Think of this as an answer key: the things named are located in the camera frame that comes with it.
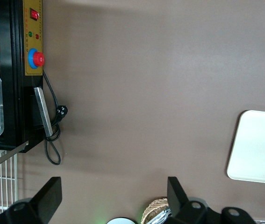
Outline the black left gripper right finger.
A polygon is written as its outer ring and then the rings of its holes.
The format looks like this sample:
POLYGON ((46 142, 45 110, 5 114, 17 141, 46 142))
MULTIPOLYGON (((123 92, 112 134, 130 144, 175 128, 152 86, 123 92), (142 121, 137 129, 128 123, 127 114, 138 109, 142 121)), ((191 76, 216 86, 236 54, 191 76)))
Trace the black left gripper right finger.
POLYGON ((216 212, 197 197, 188 197, 177 177, 167 179, 167 201, 172 216, 168 224, 215 224, 216 212))

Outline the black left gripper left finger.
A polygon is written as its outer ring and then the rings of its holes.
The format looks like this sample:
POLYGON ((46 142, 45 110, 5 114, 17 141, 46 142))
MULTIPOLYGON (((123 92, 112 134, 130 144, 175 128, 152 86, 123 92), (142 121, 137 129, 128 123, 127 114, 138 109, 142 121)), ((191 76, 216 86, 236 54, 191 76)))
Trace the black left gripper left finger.
POLYGON ((1 213, 0 224, 48 224, 61 202, 61 177, 52 177, 30 200, 17 202, 1 213))

